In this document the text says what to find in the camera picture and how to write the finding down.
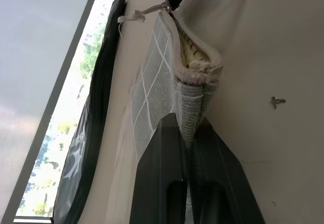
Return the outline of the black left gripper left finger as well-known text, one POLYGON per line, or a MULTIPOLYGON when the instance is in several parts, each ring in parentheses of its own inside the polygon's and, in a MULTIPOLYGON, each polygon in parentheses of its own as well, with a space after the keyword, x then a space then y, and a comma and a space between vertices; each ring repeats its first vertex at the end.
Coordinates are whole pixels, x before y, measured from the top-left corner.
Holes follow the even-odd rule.
POLYGON ((184 223, 184 142, 175 113, 163 117, 137 166, 130 223, 184 223))

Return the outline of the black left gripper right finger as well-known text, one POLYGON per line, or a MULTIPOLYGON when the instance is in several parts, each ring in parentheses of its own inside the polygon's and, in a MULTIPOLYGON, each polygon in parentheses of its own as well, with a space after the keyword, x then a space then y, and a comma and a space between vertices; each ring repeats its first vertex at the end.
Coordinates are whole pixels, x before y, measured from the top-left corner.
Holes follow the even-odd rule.
POLYGON ((235 154, 204 119, 196 130, 190 159, 194 223, 264 223, 235 154))

